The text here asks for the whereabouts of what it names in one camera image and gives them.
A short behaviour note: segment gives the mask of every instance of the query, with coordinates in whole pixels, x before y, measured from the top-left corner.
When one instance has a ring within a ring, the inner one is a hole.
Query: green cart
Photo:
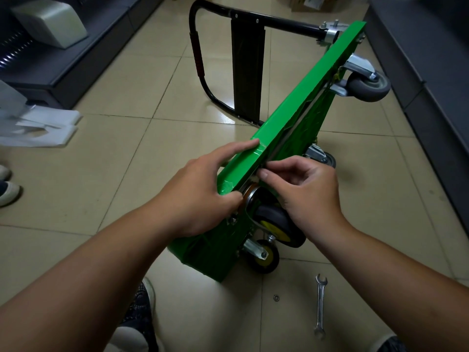
[[[234,108],[218,100],[204,79],[203,60],[195,26],[196,12],[204,8],[231,18]],[[335,159],[317,144],[317,135],[334,96],[354,96],[366,102],[384,98],[388,79],[366,59],[354,54],[364,38],[364,22],[348,27],[338,21],[314,26],[197,0],[189,16],[191,43],[202,87],[223,110],[259,126],[253,138],[260,145],[236,155],[217,179],[221,195],[243,193],[243,204],[231,217],[200,236],[178,238],[169,250],[183,263],[221,282],[244,256],[259,273],[272,272],[279,263],[276,242],[300,247],[305,236],[279,204],[276,194],[259,183],[256,170],[267,160],[303,155],[335,166]],[[259,119],[265,27],[313,37],[325,46],[325,55],[264,123]],[[345,73],[351,74],[343,79]],[[261,229],[267,239],[255,241]]]

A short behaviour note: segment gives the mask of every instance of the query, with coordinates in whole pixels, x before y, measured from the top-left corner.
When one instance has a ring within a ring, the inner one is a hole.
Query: person's right hand
[[[311,241],[347,223],[334,168],[300,156],[268,162],[266,168],[257,176],[278,192],[293,222]]]

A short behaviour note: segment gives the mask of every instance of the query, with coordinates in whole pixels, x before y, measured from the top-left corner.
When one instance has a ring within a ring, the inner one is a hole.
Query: shoe
[[[0,181],[0,207],[14,203],[22,192],[23,188],[18,184]]]
[[[164,352],[163,344],[153,327],[154,310],[155,290],[145,277],[110,343],[123,350],[127,349],[124,346],[132,346],[133,349],[148,348],[148,352]]]
[[[381,337],[378,341],[373,343],[372,347],[368,350],[369,352],[407,352],[407,348],[404,343],[396,336],[391,333]]]
[[[4,182],[10,179],[11,177],[11,171],[3,165],[0,165],[0,180],[3,180]]]

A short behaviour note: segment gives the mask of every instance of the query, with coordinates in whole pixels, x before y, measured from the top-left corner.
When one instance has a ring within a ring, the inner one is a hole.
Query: cardboard box
[[[320,10],[315,10],[304,5],[305,0],[291,0],[290,7],[292,12],[332,12],[337,0],[324,0]]]

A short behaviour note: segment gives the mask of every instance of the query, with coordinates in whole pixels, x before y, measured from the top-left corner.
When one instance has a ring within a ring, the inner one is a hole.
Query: wrench
[[[327,278],[322,281],[320,274],[316,276],[316,282],[318,283],[318,324],[314,329],[314,336],[317,336],[320,340],[324,339],[325,331],[323,328],[323,308],[324,308],[324,287],[327,285]]]

